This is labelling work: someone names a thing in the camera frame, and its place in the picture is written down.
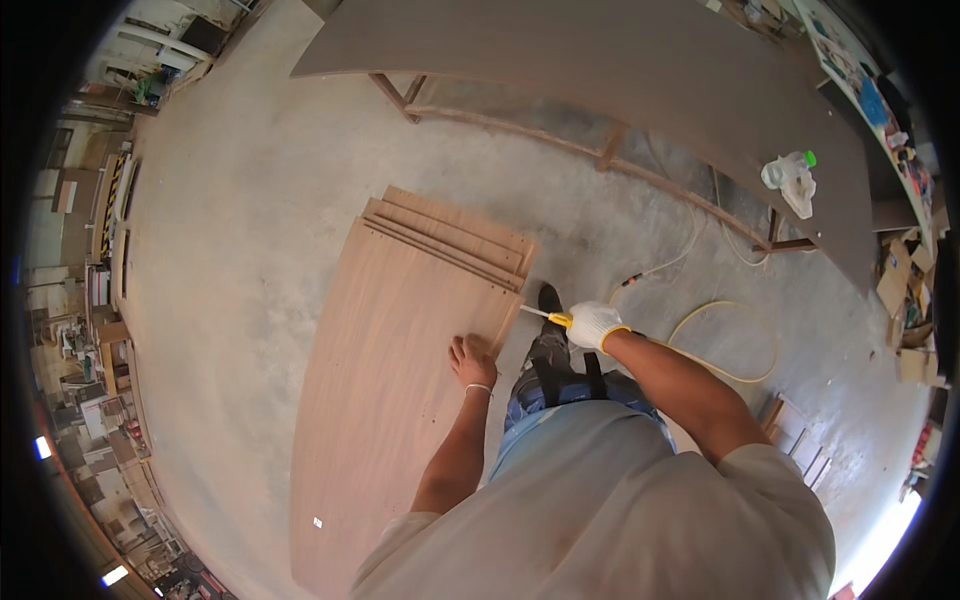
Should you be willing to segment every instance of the forearm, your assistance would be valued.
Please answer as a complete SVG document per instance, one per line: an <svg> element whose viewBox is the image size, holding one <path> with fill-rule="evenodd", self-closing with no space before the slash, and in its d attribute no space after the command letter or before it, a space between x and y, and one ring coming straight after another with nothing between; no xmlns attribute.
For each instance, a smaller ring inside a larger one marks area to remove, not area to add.
<svg viewBox="0 0 960 600"><path fill-rule="evenodd" d="M712 463L742 445L770 443L740 395L697 363L627 331L611 333L604 350Z"/></svg>
<svg viewBox="0 0 960 600"><path fill-rule="evenodd" d="M442 515L476 492L483 474L489 408L490 395L486 390L467 390L457 419L423 472L411 513Z"/></svg>

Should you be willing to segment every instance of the gray t-shirt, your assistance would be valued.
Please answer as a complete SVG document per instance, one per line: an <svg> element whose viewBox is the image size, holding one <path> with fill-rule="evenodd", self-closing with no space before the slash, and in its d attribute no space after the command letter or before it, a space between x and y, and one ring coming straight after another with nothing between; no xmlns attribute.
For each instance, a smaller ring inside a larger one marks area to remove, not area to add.
<svg viewBox="0 0 960 600"><path fill-rule="evenodd" d="M446 515L391 521L351 597L827 596L833 530L772 446L715 468L674 455L649 417L591 400L550 413L504 459Z"/></svg>

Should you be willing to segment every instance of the white glove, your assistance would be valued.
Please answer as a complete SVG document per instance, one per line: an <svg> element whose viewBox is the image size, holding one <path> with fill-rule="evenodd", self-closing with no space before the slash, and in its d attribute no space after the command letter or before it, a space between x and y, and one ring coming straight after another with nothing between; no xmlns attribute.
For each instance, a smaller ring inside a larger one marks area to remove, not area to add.
<svg viewBox="0 0 960 600"><path fill-rule="evenodd" d="M566 331L566 337L582 348L598 349L604 354L603 341L617 329L630 328L623 324L620 313L609 304L594 300L580 302L570 307L573 325Z"/></svg>

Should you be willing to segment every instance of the black strap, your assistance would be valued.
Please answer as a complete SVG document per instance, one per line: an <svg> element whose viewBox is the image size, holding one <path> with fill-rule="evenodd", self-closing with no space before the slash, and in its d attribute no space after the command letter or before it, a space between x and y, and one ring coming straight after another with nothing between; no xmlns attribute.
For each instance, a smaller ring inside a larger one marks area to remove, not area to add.
<svg viewBox="0 0 960 600"><path fill-rule="evenodd" d="M584 364L587 366L587 380L590 384L590 397L594 400L607 399L607 382L600 371L600 359L596 352L584 354Z"/></svg>
<svg viewBox="0 0 960 600"><path fill-rule="evenodd" d="M545 358L535 358L532 362L543 390L543 408L553 408L560 403L560 386L553 374L553 367Z"/></svg>

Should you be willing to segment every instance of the worker's right hand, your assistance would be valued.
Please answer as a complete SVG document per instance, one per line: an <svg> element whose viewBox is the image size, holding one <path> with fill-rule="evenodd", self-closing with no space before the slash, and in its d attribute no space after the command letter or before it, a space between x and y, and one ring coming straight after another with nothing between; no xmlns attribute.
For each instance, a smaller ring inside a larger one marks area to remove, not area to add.
<svg viewBox="0 0 960 600"><path fill-rule="evenodd" d="M566 331L566 337L582 348L598 349L604 354L603 342L617 329L630 328L623 324L620 313L609 304L594 300L580 302L570 307L573 325Z"/></svg>
<svg viewBox="0 0 960 600"><path fill-rule="evenodd" d="M496 364L486 353L485 346L480 336L473 333L466 338L458 335L450 342L447 351L450 368L457 373L457 381L464 388L471 383L479 383L493 389L493 384L496 383Z"/></svg>

